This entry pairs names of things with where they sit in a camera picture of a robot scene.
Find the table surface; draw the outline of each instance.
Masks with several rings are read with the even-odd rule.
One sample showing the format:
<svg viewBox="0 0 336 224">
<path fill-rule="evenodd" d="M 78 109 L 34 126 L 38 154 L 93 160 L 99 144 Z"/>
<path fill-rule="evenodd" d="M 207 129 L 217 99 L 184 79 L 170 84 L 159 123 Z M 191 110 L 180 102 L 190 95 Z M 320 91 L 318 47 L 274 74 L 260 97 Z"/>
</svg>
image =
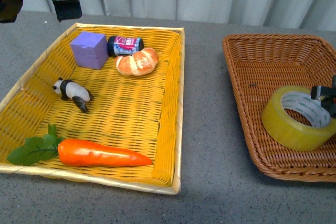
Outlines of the table surface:
<svg viewBox="0 0 336 224">
<path fill-rule="evenodd" d="M 75 22 L 185 28 L 181 192 L 159 195 L 40 176 L 0 174 L 1 223 L 336 223 L 335 184 L 276 180 L 253 164 L 222 50 L 229 34 L 336 33 L 162 19 L 21 12 L 0 24 L 0 99 Z"/>
</svg>

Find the croissant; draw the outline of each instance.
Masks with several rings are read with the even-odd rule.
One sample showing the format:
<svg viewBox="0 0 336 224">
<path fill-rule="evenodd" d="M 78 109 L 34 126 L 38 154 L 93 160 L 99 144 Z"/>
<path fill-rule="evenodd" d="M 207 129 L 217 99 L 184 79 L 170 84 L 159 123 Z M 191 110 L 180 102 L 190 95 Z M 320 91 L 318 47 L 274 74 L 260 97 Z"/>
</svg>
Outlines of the croissant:
<svg viewBox="0 0 336 224">
<path fill-rule="evenodd" d="M 154 70 L 159 56 L 153 48 L 144 48 L 133 55 L 117 56 L 114 60 L 117 70 L 126 76 L 142 76 Z"/>
</svg>

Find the toy panda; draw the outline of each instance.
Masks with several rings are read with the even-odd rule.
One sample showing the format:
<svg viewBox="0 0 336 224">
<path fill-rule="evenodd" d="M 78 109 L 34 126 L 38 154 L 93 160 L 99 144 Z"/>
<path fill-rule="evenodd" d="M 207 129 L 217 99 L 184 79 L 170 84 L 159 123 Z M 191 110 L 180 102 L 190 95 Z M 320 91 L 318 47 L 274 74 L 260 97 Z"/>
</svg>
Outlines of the toy panda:
<svg viewBox="0 0 336 224">
<path fill-rule="evenodd" d="M 62 100 L 66 101 L 70 98 L 82 112 L 89 112 L 86 102 L 93 100 L 93 96 L 86 88 L 72 80 L 63 80 L 61 77 L 52 88 L 57 94 L 62 94 Z"/>
</svg>

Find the carrot leaf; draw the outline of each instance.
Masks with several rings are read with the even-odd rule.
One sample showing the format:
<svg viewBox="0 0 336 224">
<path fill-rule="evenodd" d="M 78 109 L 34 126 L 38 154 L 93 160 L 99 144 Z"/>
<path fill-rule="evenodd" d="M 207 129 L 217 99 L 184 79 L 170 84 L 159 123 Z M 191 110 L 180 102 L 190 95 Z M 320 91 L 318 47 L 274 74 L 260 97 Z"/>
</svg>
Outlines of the carrot leaf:
<svg viewBox="0 0 336 224">
<path fill-rule="evenodd" d="M 7 160 L 14 165 L 30 166 L 41 160 L 46 161 L 58 155 L 57 147 L 62 137 L 57 137 L 56 126 L 48 125 L 48 133 L 43 137 L 25 139 L 25 145 L 13 150 Z"/>
</svg>

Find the toy carrot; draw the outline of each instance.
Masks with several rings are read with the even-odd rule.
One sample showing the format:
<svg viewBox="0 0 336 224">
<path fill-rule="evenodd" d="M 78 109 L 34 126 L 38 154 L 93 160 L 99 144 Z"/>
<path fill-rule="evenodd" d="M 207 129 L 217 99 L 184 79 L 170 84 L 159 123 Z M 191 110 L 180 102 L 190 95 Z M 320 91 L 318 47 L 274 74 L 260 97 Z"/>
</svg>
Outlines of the toy carrot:
<svg viewBox="0 0 336 224">
<path fill-rule="evenodd" d="M 138 166 L 152 161 L 137 152 L 78 139 L 65 139 L 58 145 L 59 160 L 71 166 Z"/>
<path fill-rule="evenodd" d="M 25 145 L 13 150 L 7 160 L 15 165 L 29 166 L 57 155 L 63 164 L 70 166 L 152 164 L 148 157 L 132 150 L 105 146 L 87 140 L 57 137 L 55 125 L 48 125 L 48 134 L 43 137 L 26 138 Z"/>
</svg>

